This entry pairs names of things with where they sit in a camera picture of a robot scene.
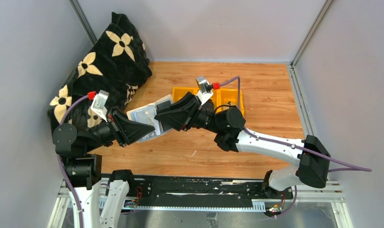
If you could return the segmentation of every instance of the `black blanket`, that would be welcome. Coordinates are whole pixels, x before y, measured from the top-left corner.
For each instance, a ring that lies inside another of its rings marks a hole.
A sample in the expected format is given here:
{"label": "black blanket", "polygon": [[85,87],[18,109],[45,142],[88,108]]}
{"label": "black blanket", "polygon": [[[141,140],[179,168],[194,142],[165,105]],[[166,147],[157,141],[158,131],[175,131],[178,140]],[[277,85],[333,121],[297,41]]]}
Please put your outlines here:
{"label": "black blanket", "polygon": [[[152,75],[143,41],[126,15],[112,13],[112,22],[90,52],[66,79],[48,109],[52,131],[59,125],[66,110],[90,91],[109,92],[106,108],[124,110],[136,89]],[[78,104],[67,116],[78,129],[87,131],[102,119],[91,109],[92,101]]]}

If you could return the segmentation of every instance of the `yellow plastic bin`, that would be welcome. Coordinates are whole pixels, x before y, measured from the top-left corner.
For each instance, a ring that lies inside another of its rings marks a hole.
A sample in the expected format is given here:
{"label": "yellow plastic bin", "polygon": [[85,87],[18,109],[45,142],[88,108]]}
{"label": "yellow plastic bin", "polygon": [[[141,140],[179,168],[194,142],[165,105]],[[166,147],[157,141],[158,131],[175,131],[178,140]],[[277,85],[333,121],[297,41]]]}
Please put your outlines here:
{"label": "yellow plastic bin", "polygon": [[[191,92],[194,95],[198,93],[198,88],[193,87],[174,87],[173,88],[173,99],[174,102],[179,101],[187,92]],[[210,98],[214,104],[214,108],[220,105],[237,105],[238,89],[217,89],[213,90],[213,96]],[[242,91],[240,91],[240,103],[241,113],[244,116],[244,102],[242,99]],[[226,110],[228,107],[221,107],[216,112]]]}

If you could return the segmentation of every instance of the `white wall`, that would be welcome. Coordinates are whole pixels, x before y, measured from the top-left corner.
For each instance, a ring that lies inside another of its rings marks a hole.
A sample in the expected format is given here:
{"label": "white wall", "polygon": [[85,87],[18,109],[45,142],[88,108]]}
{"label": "white wall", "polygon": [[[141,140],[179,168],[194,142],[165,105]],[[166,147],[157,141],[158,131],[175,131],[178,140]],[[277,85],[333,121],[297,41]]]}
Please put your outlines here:
{"label": "white wall", "polygon": [[384,227],[384,0],[336,0],[297,67],[315,131],[335,158],[354,227]]}
{"label": "white wall", "polygon": [[67,0],[0,1],[0,227],[47,226],[63,177],[46,112],[90,48]]}
{"label": "white wall", "polygon": [[97,37],[126,14],[158,61],[291,61],[325,0],[79,0]]}

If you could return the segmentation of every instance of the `floral pattern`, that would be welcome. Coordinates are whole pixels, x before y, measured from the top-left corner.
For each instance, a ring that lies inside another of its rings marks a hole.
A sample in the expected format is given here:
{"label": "floral pattern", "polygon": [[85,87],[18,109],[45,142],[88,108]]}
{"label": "floral pattern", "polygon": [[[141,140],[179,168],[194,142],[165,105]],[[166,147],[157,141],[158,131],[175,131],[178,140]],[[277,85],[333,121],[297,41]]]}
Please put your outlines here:
{"label": "floral pattern", "polygon": [[132,97],[133,97],[134,93],[136,92],[136,89],[139,88],[139,86],[137,86],[137,85],[136,86],[128,85],[128,84],[126,84],[126,85],[128,86],[128,90],[126,92],[126,97],[128,98],[128,100],[125,102],[125,105],[132,101]]}
{"label": "floral pattern", "polygon": [[83,61],[80,61],[79,65],[77,66],[77,70],[79,73],[79,77],[83,76],[86,72],[93,74],[93,75],[100,75],[102,76],[103,73],[92,63],[96,59],[96,53],[95,52],[90,52],[84,57]]}
{"label": "floral pattern", "polygon": [[87,114],[87,127],[89,128],[99,125],[103,120],[93,110],[91,110],[91,106],[88,108]]}
{"label": "floral pattern", "polygon": [[49,103],[50,106],[55,106],[54,115],[56,120],[60,123],[65,114],[67,107],[72,105],[72,97],[68,96],[69,91],[67,85],[59,90],[58,96]]}
{"label": "floral pattern", "polygon": [[129,36],[127,33],[124,33],[121,38],[113,32],[105,31],[108,37],[115,42],[114,50],[112,51],[112,57],[121,55],[124,51],[128,56],[134,61],[133,51],[129,47],[130,42],[133,40],[133,36]]}

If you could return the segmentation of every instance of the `purple cable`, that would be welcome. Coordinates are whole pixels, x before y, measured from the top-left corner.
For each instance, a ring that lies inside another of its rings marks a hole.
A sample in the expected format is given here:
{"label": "purple cable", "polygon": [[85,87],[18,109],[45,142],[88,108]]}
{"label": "purple cable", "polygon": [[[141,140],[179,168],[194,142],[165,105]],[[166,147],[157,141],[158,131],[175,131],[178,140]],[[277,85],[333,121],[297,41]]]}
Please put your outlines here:
{"label": "purple cable", "polygon": [[[75,101],[65,112],[65,114],[63,115],[62,117],[62,120],[60,121],[60,124],[59,125],[62,125],[64,122],[65,122],[65,119],[67,117],[67,115],[69,114],[70,111],[72,111],[72,109],[78,105],[80,102],[84,101],[88,99],[88,95],[86,96],[83,96],[81,97],[80,99],[78,99],[77,101]],[[83,224],[83,213],[82,213],[82,210],[81,210],[81,205],[80,205],[80,200],[78,198],[78,195],[75,191],[75,188],[73,187],[72,183],[70,182],[69,180],[69,177],[67,176],[67,173],[65,171],[65,167],[63,167],[63,162],[62,162],[62,158],[57,155],[57,158],[58,158],[58,163],[59,163],[59,168],[60,168],[60,171],[62,171],[62,174],[63,174],[63,177],[65,178],[65,181],[66,181],[66,184],[67,186],[69,187],[70,191],[72,192],[73,194],[73,198],[75,198],[75,202],[76,202],[76,206],[77,206],[77,210],[79,212],[79,224],[80,224],[80,228],[83,228],[84,224]]]}
{"label": "purple cable", "polygon": [[[226,82],[220,83],[220,87],[221,86],[225,86],[225,85],[229,84],[230,82],[235,81],[236,79],[238,79],[238,108],[240,108],[240,89],[241,89],[241,79],[240,79],[240,76],[233,77],[232,79],[230,79],[230,80],[228,80]],[[279,140],[275,140],[275,139],[270,139],[270,138],[265,138],[265,137],[257,136],[255,134],[249,132],[249,130],[246,127],[244,127],[244,131],[247,134],[249,134],[250,136],[252,136],[254,138],[257,138],[257,139],[261,139],[261,140],[272,142],[272,143],[279,143],[279,144],[282,144],[282,145],[285,145],[285,146],[289,146],[289,147],[291,147],[293,145],[293,144],[288,143],[288,142],[283,142],[283,141],[279,141]],[[349,164],[347,162],[340,161],[338,159],[328,157],[326,155],[323,155],[321,153],[318,153],[318,152],[313,151],[313,150],[308,149],[308,148],[304,148],[304,147],[297,146],[297,145],[295,147],[300,149],[300,150],[303,150],[305,152],[308,152],[308,153],[314,154],[316,156],[319,156],[321,158],[327,159],[327,160],[329,160],[331,162],[335,162],[337,164],[349,167],[349,168],[331,169],[328,172],[336,172],[336,171],[365,171],[365,172],[371,172],[372,171],[372,169],[364,168],[364,167],[360,167],[360,166],[356,166],[356,165],[352,165],[352,164]]]}
{"label": "purple cable", "polygon": [[107,189],[109,189],[109,184],[107,184],[107,183],[101,183],[101,185],[104,185],[104,186],[106,186]]}
{"label": "purple cable", "polygon": [[80,102],[84,101],[88,99],[88,95],[86,96],[82,96],[80,99],[78,99],[77,101],[75,101],[65,112],[65,114],[63,115],[62,117],[62,120],[60,120],[60,124],[59,125],[62,125],[64,122],[65,122],[65,119],[67,117],[67,115],[70,113],[70,111],[72,111],[72,109],[74,109],[76,107],[76,105],[78,105]]}
{"label": "purple cable", "polygon": [[291,202],[290,206],[285,211],[283,211],[280,215],[278,215],[277,217],[280,217],[280,216],[286,214],[289,210],[291,210],[293,208],[293,206],[294,206],[294,204],[296,203],[296,200],[297,200],[297,186],[296,185],[294,185],[294,191],[296,191],[296,192],[294,193],[293,202]]}
{"label": "purple cable", "polygon": [[328,172],[337,172],[337,171],[358,171],[358,170],[353,168],[337,168],[337,169],[328,170]]}
{"label": "purple cable", "polygon": [[237,91],[238,91],[238,97],[237,97],[237,104],[238,104],[238,109],[239,109],[239,108],[240,108],[240,104],[241,104],[241,101],[240,101],[241,78],[240,78],[240,76],[233,77],[232,79],[228,80],[227,82],[220,83],[220,87],[225,86],[225,85],[229,84],[230,82],[235,81],[236,79],[238,79],[238,89],[237,89]]}

